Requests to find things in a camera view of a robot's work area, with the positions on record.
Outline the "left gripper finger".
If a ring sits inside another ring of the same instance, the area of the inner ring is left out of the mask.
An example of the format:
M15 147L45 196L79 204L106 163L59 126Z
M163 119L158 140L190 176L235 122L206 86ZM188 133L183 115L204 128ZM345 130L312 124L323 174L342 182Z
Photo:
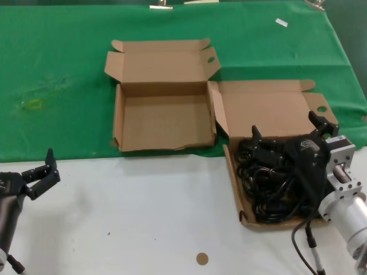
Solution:
M55 158L51 148L48 149L45 164L21 173L25 182L35 182L50 175L55 170Z
M31 200L36 200L42 194L47 192L53 186L55 186L60 181L60 174L57 169L57 163L55 162L55 170L50 175L47 175L41 180L35 181L36 183L32 187L27 187L27 196Z

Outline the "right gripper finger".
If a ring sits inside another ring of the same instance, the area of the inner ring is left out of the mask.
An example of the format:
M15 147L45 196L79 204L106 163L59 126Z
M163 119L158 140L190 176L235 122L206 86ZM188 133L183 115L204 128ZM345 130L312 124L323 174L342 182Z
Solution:
M336 137L339 133L339 125L331 123L324 116L318 116L314 111L310 111L308 118L315 129L308 134L309 138L325 140L327 137Z
M252 126L252 161L273 168L284 165L284 143L274 139L263 139L258 128Z

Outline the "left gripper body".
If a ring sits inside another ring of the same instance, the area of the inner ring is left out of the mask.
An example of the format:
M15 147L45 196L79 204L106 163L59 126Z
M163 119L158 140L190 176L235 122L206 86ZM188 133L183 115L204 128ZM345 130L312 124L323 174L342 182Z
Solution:
M17 172L1 172L1 198L27 195L27 182Z

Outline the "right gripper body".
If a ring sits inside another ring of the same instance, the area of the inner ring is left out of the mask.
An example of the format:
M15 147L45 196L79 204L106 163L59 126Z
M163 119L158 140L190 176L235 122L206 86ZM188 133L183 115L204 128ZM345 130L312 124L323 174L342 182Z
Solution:
M326 153L322 132L292 136L284 141L284 155L289 159L299 192L312 206L319 206L326 188Z

